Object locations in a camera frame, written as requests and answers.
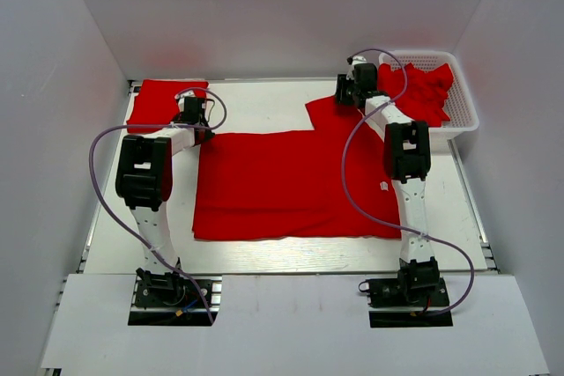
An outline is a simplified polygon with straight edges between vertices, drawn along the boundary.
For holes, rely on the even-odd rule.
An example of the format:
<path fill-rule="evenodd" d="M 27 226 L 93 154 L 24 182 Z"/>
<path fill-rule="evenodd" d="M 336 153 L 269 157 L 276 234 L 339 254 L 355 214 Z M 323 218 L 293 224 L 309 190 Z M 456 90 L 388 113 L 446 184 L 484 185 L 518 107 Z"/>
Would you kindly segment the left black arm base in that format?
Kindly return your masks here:
<path fill-rule="evenodd" d="M 210 327 L 219 313 L 222 278 L 194 283 L 176 273 L 137 269 L 128 324 L 132 327 Z"/>

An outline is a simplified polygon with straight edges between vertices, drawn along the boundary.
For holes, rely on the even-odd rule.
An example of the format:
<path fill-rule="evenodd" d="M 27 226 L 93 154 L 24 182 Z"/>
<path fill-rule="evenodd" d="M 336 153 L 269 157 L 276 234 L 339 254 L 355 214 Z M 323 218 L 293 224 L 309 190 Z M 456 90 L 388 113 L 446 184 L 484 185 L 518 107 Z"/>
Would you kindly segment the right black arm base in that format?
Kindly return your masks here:
<path fill-rule="evenodd" d="M 438 262 L 401 262 L 394 277 L 366 279 L 358 285 L 367 296 L 371 328 L 446 328 L 453 325 L 449 295 Z"/>

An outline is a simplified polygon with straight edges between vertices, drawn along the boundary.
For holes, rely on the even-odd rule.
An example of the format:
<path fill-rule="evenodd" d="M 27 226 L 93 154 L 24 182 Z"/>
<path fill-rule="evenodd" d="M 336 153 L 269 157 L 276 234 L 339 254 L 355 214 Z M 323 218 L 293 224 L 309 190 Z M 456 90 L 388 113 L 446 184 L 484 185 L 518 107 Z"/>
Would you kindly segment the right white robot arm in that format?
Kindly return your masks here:
<path fill-rule="evenodd" d="M 399 297 L 416 305 L 430 292 L 439 278 L 438 262 L 428 238 L 426 179 L 431 167 L 427 123 L 404 114 L 388 94 L 377 90 L 378 69 L 365 57 L 348 59 L 349 70 L 338 75 L 337 103 L 357 107 L 365 116 L 354 127 L 371 121 L 383 140 L 383 167 L 397 197 L 399 222 L 373 220 L 401 232 Z"/>

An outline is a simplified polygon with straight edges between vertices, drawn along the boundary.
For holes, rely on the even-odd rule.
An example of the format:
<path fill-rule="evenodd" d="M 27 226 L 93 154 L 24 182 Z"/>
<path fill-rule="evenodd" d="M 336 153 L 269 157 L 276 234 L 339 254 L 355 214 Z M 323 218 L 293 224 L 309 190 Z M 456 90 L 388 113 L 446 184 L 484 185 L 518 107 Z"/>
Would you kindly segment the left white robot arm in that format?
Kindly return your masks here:
<path fill-rule="evenodd" d="M 138 233 L 150 246 L 144 248 L 144 270 L 156 274 L 181 267 L 171 240 L 167 200 L 173 187 L 173 156 L 213 137 L 205 119 L 205 98 L 194 92 L 177 97 L 179 112 L 172 123 L 196 129 L 169 127 L 147 135 L 127 135 L 122 140 L 115 188 L 135 218 Z"/>

